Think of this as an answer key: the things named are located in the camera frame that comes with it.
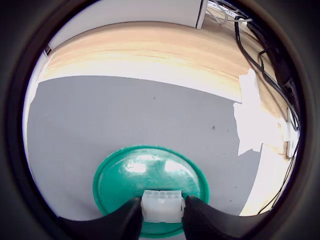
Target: white panel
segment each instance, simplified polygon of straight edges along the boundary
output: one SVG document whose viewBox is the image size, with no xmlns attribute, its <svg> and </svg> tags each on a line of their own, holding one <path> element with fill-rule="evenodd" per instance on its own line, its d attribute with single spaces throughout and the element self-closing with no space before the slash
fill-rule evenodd
<svg viewBox="0 0 320 240">
<path fill-rule="evenodd" d="M 200 13 L 199 13 L 199 19 L 198 19 L 198 22 L 196 24 L 196 28 L 197 29 L 201 29 L 202 28 L 202 24 L 204 23 L 207 7 L 208 7 L 208 0 L 202 0 Z"/>
<path fill-rule="evenodd" d="M 104 25 L 155 21 L 196 27 L 201 0 L 101 0 L 67 22 L 52 38 L 51 49 L 90 29 Z"/>
</svg>

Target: round lid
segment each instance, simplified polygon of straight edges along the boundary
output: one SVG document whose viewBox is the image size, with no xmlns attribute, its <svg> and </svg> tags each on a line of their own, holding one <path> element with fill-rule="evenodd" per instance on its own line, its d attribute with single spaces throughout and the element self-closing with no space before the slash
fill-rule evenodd
<svg viewBox="0 0 320 240">
<path fill-rule="evenodd" d="M 145 190 L 181 190 L 209 202 L 209 187 L 201 170 L 189 159 L 159 146 L 130 146 L 108 156 L 93 180 L 95 202 L 104 215 L 114 212 Z M 165 238 L 183 232 L 182 223 L 143 221 L 140 236 Z"/>
</svg>

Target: cable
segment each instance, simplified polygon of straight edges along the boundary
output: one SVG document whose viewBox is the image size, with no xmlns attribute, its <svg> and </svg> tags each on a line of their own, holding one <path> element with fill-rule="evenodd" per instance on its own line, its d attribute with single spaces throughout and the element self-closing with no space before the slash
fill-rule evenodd
<svg viewBox="0 0 320 240">
<path fill-rule="evenodd" d="M 292 127 L 295 131 L 298 131 L 300 130 L 300 122 L 299 122 L 299 118 L 298 118 L 298 114 L 297 112 L 295 111 L 293 105 L 289 102 L 289 99 L 287 98 L 287 96 L 282 92 L 280 86 L 278 85 L 278 83 L 265 71 L 265 66 L 264 66 L 264 61 L 262 59 L 262 54 L 266 53 L 266 51 L 268 49 L 264 49 L 262 51 L 260 51 L 258 53 L 258 59 L 260 60 L 261 62 L 261 65 L 259 65 L 250 55 L 249 53 L 244 49 L 244 47 L 242 46 L 242 43 L 241 43 L 241 39 L 240 39 L 240 31 L 239 31 L 239 23 L 236 21 L 236 20 L 239 20 L 241 17 L 240 16 L 236 16 L 234 18 L 235 22 L 234 22 L 234 32 L 235 32 L 235 39 L 236 39 L 236 43 L 240 49 L 240 51 L 242 52 L 242 54 L 244 55 L 244 57 L 250 61 L 261 73 L 262 73 L 262 76 L 263 78 L 265 79 L 265 81 L 270 84 L 282 97 L 283 99 L 286 101 L 286 103 L 288 104 L 290 110 L 291 110 L 291 113 L 293 115 L 293 122 L 291 122 L 292 124 Z M 294 158 L 295 158 L 295 155 L 298 151 L 298 147 L 299 147 L 299 142 L 300 142 L 300 139 L 298 140 L 298 143 L 294 149 L 294 152 L 293 152 L 293 155 L 291 157 L 291 162 L 286 170 L 286 173 L 284 175 L 284 180 L 282 182 L 282 185 L 279 189 L 279 191 L 276 193 L 276 195 L 263 207 L 260 209 L 260 211 L 258 212 L 258 214 L 260 214 L 264 209 L 266 209 L 267 206 L 269 206 L 273 201 L 273 204 L 271 206 L 271 208 L 274 207 L 274 205 L 276 204 L 280 194 L 281 194 L 281 191 L 282 189 L 284 188 L 285 184 L 286 184 L 286 181 L 289 177 L 289 174 L 290 174 L 290 171 L 294 165 Z"/>
<path fill-rule="evenodd" d="M 224 13 L 224 19 L 220 18 L 220 17 L 216 17 L 215 15 L 213 15 L 210 11 L 208 11 L 211 16 L 216 20 L 216 22 L 220 25 L 224 25 L 227 23 L 228 21 L 228 14 L 225 12 L 225 10 L 218 4 L 217 0 L 213 0 L 213 2 L 218 6 L 218 8 L 220 9 L 220 12 Z"/>
<path fill-rule="evenodd" d="M 240 16 L 236 16 L 234 18 L 234 20 L 239 20 L 241 17 Z M 283 93 L 283 91 L 281 90 L 280 86 L 278 85 L 278 83 L 265 71 L 265 69 L 260 66 L 250 55 L 249 53 L 244 49 L 244 47 L 242 46 L 241 43 L 241 39 L 240 39 L 240 32 L 239 32 L 239 23 L 238 22 L 234 22 L 234 32 L 235 32 L 235 39 L 236 39 L 236 43 L 240 49 L 240 51 L 242 52 L 242 54 L 244 55 L 244 57 L 249 60 L 261 73 L 263 78 L 265 79 L 265 81 L 270 84 L 280 95 L 281 97 L 285 100 L 285 102 L 288 104 L 292 116 L 295 118 L 295 122 L 297 122 L 297 126 L 292 124 L 293 129 L 297 132 L 300 129 L 300 122 L 299 122 L 299 118 L 298 118 L 298 114 L 294 108 L 294 106 L 290 103 L 289 99 L 287 98 L 287 96 Z"/>
<path fill-rule="evenodd" d="M 218 3 L 218 1 L 217 0 L 212 0 L 215 4 L 216 4 L 216 6 L 220 9 L 220 12 L 221 13 L 223 13 L 224 14 L 224 18 L 221 18 L 221 17 L 217 17 L 217 16 L 215 16 L 212 12 L 210 12 L 209 10 L 206 10 L 214 19 L 215 19 L 215 21 L 218 23 L 218 24 L 220 24 L 220 25 L 225 25 L 227 22 L 239 22 L 239 23 L 243 23 L 243 22 L 250 22 L 250 21 L 252 21 L 252 19 L 251 18 L 249 18 L 249 19 L 242 19 L 242 20 L 240 20 L 240 19 L 229 19 L 228 18 L 228 14 L 227 14 L 227 12 L 229 11 L 229 12 L 232 12 L 232 13 L 236 13 L 236 12 L 238 12 L 239 11 L 239 9 L 237 9 L 237 10 L 224 10 L 223 9 L 223 7 L 222 6 L 220 6 L 220 4 Z"/>
<path fill-rule="evenodd" d="M 218 16 L 215 16 L 215 15 L 214 15 L 211 11 L 209 11 L 209 10 L 206 10 L 206 11 L 210 14 L 211 17 L 214 17 L 214 19 L 216 20 L 216 22 L 217 22 L 218 24 L 223 25 L 222 23 L 220 23 L 219 21 L 217 21 L 217 19 L 224 20 L 224 18 L 220 18 L 220 17 L 218 17 Z M 228 19 L 227 21 L 228 21 L 228 22 L 244 23 L 244 22 L 250 22 L 250 21 L 252 21 L 252 19 L 251 19 L 251 18 L 248 18 L 248 19 L 239 19 L 239 20 Z"/>
<path fill-rule="evenodd" d="M 288 177 L 289 177 L 289 173 L 290 173 L 290 171 L 291 171 L 291 168 L 292 168 L 292 166 L 294 165 L 293 162 L 294 162 L 294 160 L 295 160 L 295 155 L 296 155 L 296 153 L 298 152 L 299 142 L 300 142 L 300 139 L 298 140 L 298 143 L 297 143 L 297 145 L 296 145 L 296 147 L 295 147 L 295 149 L 294 149 L 293 155 L 292 155 L 292 157 L 291 157 L 291 162 L 290 162 L 290 164 L 289 164 L 289 166 L 288 166 L 288 168 L 287 168 L 287 170 L 286 170 L 286 172 L 285 172 L 284 180 L 283 180 L 283 182 L 282 182 L 282 185 L 281 185 L 279 191 L 278 191 L 278 192 L 276 193 L 276 195 L 268 202 L 267 205 L 265 205 L 263 208 L 260 209 L 260 211 L 258 212 L 257 215 L 259 215 L 267 206 L 269 206 L 269 205 L 273 202 L 273 200 L 274 200 L 274 202 L 273 202 L 271 208 L 273 208 L 274 205 L 276 204 L 276 202 L 277 202 L 277 200 L 278 200 L 278 197 L 280 196 L 280 193 L 281 193 L 282 189 L 284 188 L 285 183 L 286 183 L 286 181 L 287 181 L 287 179 L 288 179 Z"/>
</svg>

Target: white plastic connector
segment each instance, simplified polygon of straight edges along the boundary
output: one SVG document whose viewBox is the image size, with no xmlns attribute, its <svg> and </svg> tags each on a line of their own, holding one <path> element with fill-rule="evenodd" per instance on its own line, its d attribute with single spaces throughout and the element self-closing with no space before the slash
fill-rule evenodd
<svg viewBox="0 0 320 240">
<path fill-rule="evenodd" d="M 180 223 L 185 206 L 180 190 L 145 190 L 141 200 L 143 219 L 150 223 Z"/>
</svg>

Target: gray surface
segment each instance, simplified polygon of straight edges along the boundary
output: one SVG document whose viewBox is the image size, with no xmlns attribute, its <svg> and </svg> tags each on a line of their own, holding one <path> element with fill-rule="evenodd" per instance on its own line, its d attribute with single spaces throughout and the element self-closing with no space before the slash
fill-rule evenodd
<svg viewBox="0 0 320 240">
<path fill-rule="evenodd" d="M 35 183 L 57 215 L 95 219 L 101 216 L 92 192 L 99 164 L 119 148 L 159 145 L 202 169 L 212 207 L 238 215 L 255 181 L 260 153 L 237 156 L 233 103 L 141 79 L 75 76 L 41 82 L 27 129 Z"/>
</svg>

